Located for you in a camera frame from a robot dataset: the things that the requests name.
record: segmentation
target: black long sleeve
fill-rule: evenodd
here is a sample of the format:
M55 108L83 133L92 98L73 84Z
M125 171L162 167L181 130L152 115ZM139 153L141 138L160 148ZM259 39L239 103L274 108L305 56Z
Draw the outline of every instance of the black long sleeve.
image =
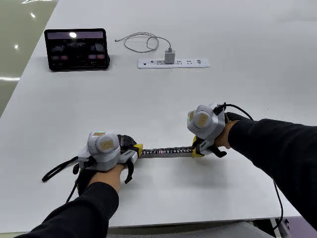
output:
M109 219L119 205L117 192L108 184L96 182L85 192L49 214L30 233L19 238L105 238Z
M273 178L317 230L317 126L243 119L232 127L228 141Z

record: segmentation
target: yellow sticker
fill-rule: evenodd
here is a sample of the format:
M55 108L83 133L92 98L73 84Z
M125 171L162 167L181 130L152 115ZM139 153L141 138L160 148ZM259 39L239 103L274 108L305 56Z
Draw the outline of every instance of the yellow sticker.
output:
M104 135L105 134L105 132L95 132L93 135L95 135L95 136L101 136L101 135Z
M113 147L114 147L113 140L107 140L107 141L104 141L104 142L100 142L100 148L102 150L111 149Z
M206 114L200 114L198 122L197 122L197 126L204 126L206 124L206 121L208 119L208 116Z
M189 122L191 122L194 119L194 111L190 112L189 114Z

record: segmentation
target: black cable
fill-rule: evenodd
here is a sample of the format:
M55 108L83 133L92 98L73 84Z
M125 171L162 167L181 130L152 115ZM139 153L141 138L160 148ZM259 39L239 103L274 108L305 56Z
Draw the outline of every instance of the black cable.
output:
M76 189L76 187L77 187L77 185L78 185L78 179L79 179L79 177L81 176L81 174L83 173L83 171L87 168L87 167L90 167L92 164L94 164L96 162L96 160L95 160L95 158L93 157L93 156L89 156L87 159L86 159L86 161L84 162L84 166L83 166L83 168L81 169L81 171L80 171L80 173L79 173L79 175L78 175L78 178L76 179L76 181L75 181L75 184L74 184L74 186L73 186L73 189L71 190L71 192L70 192L70 195L68 196L68 198L67 198L67 200L66 200L66 202L65 203L68 203L69 201L70 201L70 199L71 199L71 197L73 196L73 194L74 194L74 191L75 191L75 189Z
M74 194L74 191L75 191L75 189L76 189L77 185L78 185L78 179L76 179L75 184L74 184L74 186L73 186L73 189L71 190L70 195L68 196L68 198L67 198L67 200L66 200L65 204L66 204L66 203L68 203L68 202L70 201L71 197L72 197L72 196L73 196L73 194Z
M219 105L218 107L215 108L216 111L222 111L222 109L225 109L226 107L233 107L233 108L236 108L240 111L242 111L245 115L247 115L249 117L250 120L253 120L253 118L250 116L250 114L248 114L245 110L243 110L242 108L234 105L234 104L222 104L222 105ZM274 188L275 188L275 192L276 192L276 195L277 195L277 198L278 198L278 201L279 201L279 205L281 207L281 216L278 220L278 222L276 223L276 226L273 227L273 230L275 230L282 222L283 220L283 216L284 216L284 209L283 209L283 204L282 204L282 201L281 201L281 197L279 196L279 192L278 192L278 189L277 189L277 186L276 186L276 183L275 181L273 180L273 183L274 183Z
M233 107L233 108L236 108L240 111L242 111L245 115L247 115L249 117L250 120L253 120L253 118L250 116L250 114L248 114L245 110L243 110L241 107L238 107L234 104L222 104L220 106L218 106L217 108L219 109L222 109L222 108L225 108L225 107Z
M277 198L278 198L278 201L279 201L279 205L281 206L281 217L279 218L278 222L276 223L276 226L273 227L273 230L275 230L281 224L281 222L283 220L284 209L283 209L283 204L282 204L281 198L279 196L279 192L277 190L276 183L274 181L273 181L273 183L274 183L274 188L275 188L275 191L276 191L276 194L277 194Z

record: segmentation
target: tablet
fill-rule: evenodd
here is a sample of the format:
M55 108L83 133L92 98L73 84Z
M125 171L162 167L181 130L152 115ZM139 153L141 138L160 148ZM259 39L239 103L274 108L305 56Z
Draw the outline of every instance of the tablet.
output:
M50 29L44 31L49 68L52 71L107 69L106 31L98 29Z

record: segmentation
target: white power strip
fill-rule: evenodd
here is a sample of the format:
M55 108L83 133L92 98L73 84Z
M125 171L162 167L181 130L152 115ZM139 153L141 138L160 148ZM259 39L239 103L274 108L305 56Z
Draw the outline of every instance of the white power strip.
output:
M208 59L175 59L173 64L165 64L163 59L139 59L138 68L206 68Z

